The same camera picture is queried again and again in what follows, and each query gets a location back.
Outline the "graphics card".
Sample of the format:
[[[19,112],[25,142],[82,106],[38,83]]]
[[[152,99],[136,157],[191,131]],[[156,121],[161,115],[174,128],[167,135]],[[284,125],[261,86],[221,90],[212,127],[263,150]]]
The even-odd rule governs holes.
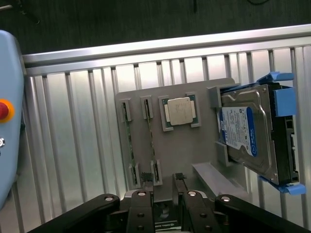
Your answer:
[[[177,211],[172,200],[154,203],[155,230],[169,230],[180,227]]]

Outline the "grey parts rack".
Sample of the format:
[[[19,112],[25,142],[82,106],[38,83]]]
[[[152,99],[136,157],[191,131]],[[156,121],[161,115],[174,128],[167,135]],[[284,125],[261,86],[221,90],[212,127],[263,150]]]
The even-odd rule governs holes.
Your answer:
[[[172,197],[173,174],[183,173],[189,189],[209,196],[230,194],[249,200],[242,165],[231,162],[220,143],[218,119],[219,88],[233,86],[234,80],[223,78],[186,84],[169,85],[127,92],[115,96],[123,166],[128,189],[142,188],[140,176],[152,173],[156,201]],[[172,126],[166,122],[162,100],[190,97],[194,100],[193,123]],[[151,129],[159,182],[155,181],[144,100],[149,102]],[[126,103],[138,185],[133,186],[121,103]]]

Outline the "hard disk with blue carrier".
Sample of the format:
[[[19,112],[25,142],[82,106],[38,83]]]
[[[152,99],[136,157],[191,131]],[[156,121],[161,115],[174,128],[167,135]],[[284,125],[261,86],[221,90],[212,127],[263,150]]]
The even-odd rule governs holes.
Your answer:
[[[294,154],[296,96],[292,73],[270,72],[254,83],[223,87],[217,108],[228,156],[281,193],[301,195]]]

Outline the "silver CPU chip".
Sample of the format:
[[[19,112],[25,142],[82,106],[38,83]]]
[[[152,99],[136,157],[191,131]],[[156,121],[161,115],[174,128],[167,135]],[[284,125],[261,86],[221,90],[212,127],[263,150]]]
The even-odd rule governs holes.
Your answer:
[[[190,97],[162,100],[166,122],[170,125],[193,123],[196,118],[194,100]]]

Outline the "light blue control box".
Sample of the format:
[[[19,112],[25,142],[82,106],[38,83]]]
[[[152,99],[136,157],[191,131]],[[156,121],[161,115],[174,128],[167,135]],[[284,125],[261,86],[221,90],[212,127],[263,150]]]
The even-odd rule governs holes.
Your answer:
[[[17,172],[24,75],[17,40],[0,30],[0,209]]]

